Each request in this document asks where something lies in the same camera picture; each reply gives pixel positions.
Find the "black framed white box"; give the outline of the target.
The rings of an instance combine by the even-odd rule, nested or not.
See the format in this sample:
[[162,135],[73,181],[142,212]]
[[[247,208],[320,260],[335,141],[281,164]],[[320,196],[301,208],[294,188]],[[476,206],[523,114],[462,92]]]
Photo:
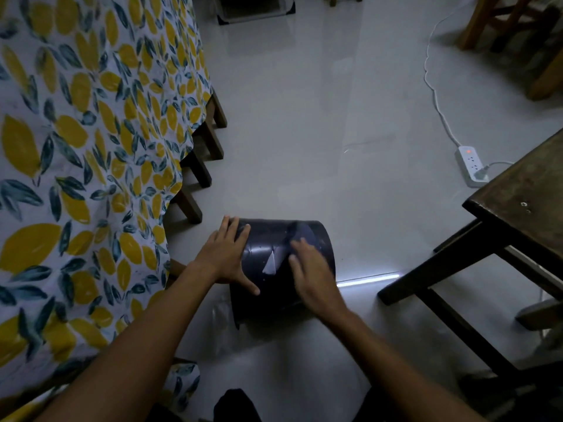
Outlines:
[[213,0],[219,25],[296,13],[295,0]]

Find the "white power strip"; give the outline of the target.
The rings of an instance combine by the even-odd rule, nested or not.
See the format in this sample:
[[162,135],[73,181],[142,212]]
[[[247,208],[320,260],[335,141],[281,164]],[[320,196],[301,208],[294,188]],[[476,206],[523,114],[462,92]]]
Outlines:
[[489,183],[488,176],[486,176],[485,180],[482,182],[475,181],[475,172],[484,166],[475,148],[471,146],[459,146],[454,156],[461,170],[464,182],[469,188],[480,188]]

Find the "light wooden chair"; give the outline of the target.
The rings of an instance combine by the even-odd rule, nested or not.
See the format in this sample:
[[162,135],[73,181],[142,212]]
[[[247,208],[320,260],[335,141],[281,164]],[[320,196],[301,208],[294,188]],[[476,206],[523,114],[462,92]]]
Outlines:
[[527,35],[523,50],[529,58],[547,50],[548,62],[528,89],[528,99],[541,101],[563,90],[563,0],[516,0],[512,4],[477,0],[457,47],[474,49],[487,27],[496,34],[490,47],[492,53],[501,53],[522,33]]

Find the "brown wooden leg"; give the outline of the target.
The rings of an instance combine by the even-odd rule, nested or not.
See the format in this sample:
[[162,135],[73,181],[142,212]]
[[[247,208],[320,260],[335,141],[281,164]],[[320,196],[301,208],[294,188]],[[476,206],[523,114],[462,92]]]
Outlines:
[[180,189],[171,199],[171,204],[176,204],[179,207],[190,224],[202,223],[203,215],[201,209],[190,192]]
[[221,143],[219,142],[213,124],[205,120],[200,127],[198,127],[193,133],[193,139],[200,140],[204,143],[211,159],[213,160],[223,160],[224,151]]
[[228,126],[228,120],[214,89],[211,90],[210,98],[206,102],[206,111],[207,119],[212,125],[219,129],[224,129]]
[[212,177],[202,159],[192,149],[180,162],[182,169],[189,168],[201,188],[209,188],[212,185]]

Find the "dark wooden stool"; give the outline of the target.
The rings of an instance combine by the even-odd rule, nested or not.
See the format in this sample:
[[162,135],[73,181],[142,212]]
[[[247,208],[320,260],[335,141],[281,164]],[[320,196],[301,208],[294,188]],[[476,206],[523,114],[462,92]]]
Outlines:
[[[470,196],[463,208],[475,219],[433,255],[384,287],[392,305],[417,296],[490,369],[459,381],[468,396],[527,385],[563,387],[563,350],[545,351],[535,366],[506,359],[431,287],[495,254],[552,296],[563,300],[563,128]],[[563,348],[563,322],[550,329]]]

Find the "dark plastic waste bin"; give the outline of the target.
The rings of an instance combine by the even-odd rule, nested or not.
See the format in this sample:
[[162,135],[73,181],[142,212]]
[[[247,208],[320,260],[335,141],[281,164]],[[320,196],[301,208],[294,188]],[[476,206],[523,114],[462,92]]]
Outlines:
[[321,222],[240,218],[236,239],[246,225],[250,225],[250,233],[243,249],[242,270],[260,289],[260,294],[255,296],[237,284],[230,285],[231,308],[237,329],[247,321],[271,318],[301,304],[288,262],[289,255],[294,254],[292,241],[305,239],[314,246],[335,275],[333,246]]

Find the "lemon print tablecloth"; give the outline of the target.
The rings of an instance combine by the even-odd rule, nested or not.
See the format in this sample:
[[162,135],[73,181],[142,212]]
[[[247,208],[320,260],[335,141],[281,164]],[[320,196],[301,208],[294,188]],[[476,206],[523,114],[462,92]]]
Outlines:
[[211,95],[192,0],[0,0],[0,420],[33,418],[165,290]]

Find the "person's left hand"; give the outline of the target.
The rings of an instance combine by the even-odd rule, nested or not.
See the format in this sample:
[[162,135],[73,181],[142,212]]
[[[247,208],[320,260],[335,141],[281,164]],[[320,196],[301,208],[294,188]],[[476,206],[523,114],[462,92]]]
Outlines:
[[235,274],[244,273],[242,256],[250,235],[250,225],[244,225],[240,233],[237,231],[236,244],[230,245],[228,243],[230,218],[232,217],[225,216],[217,229],[217,248],[206,250],[205,243],[194,260],[195,266],[200,268],[211,279],[212,283],[233,283]]

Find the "person's right hand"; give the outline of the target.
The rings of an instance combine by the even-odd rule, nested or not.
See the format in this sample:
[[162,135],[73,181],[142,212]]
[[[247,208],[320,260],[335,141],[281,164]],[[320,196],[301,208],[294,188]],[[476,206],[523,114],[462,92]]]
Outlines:
[[326,325],[335,325],[348,314],[334,274],[322,254],[304,239],[292,241],[293,255],[298,256],[304,271],[303,294],[306,308]]

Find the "person's black trousers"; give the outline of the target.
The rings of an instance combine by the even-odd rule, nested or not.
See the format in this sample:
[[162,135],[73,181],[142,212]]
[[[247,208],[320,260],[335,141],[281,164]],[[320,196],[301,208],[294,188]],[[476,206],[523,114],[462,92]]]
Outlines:
[[[387,394],[371,387],[351,422],[398,422]],[[229,389],[213,409],[213,422],[262,422],[255,405],[242,389]]]

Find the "person's left forearm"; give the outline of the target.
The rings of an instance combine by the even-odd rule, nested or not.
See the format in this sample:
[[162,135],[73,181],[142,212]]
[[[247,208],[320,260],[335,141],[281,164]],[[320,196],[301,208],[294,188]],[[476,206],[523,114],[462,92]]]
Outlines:
[[191,262],[35,422],[143,421],[189,323],[220,277],[219,268]]

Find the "person's right forearm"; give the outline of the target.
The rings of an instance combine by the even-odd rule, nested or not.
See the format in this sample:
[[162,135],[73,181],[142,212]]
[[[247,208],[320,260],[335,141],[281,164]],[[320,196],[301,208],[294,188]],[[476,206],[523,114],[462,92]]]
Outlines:
[[346,306],[321,306],[316,317],[340,340],[404,422],[487,422],[461,399],[425,379]]

